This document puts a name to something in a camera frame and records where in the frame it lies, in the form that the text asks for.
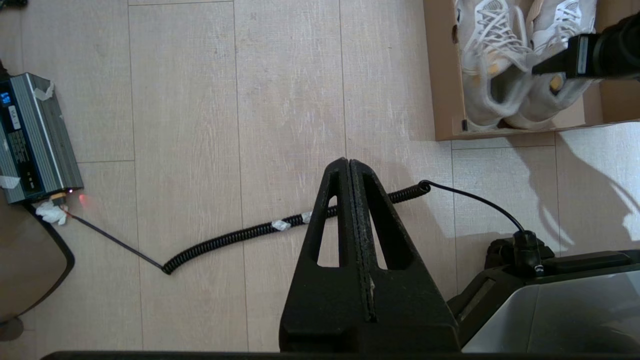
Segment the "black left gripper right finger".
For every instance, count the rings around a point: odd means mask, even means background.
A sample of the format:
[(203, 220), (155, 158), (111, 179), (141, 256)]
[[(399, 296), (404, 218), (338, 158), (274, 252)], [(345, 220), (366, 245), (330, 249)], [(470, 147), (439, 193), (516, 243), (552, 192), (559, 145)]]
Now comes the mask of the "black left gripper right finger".
[(373, 169), (350, 160), (359, 353), (459, 353), (458, 325)]

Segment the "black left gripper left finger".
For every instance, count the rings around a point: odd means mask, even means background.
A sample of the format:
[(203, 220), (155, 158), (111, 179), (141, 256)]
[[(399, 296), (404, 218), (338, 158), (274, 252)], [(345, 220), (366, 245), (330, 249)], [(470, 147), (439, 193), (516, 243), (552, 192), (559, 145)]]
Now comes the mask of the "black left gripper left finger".
[[(337, 267), (318, 264), (331, 198), (337, 206)], [(375, 317), (370, 295), (370, 222), (362, 179), (344, 157), (325, 168), (279, 321), (282, 353), (355, 353), (355, 331)]]

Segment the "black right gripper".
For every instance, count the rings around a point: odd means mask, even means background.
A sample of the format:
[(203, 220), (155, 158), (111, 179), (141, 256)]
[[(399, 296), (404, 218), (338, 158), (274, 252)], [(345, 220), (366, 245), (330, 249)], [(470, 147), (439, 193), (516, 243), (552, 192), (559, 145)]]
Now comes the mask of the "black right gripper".
[(583, 33), (567, 41), (567, 53), (558, 53), (532, 67), (533, 75), (564, 75), (568, 79), (601, 80), (596, 63), (601, 33)]

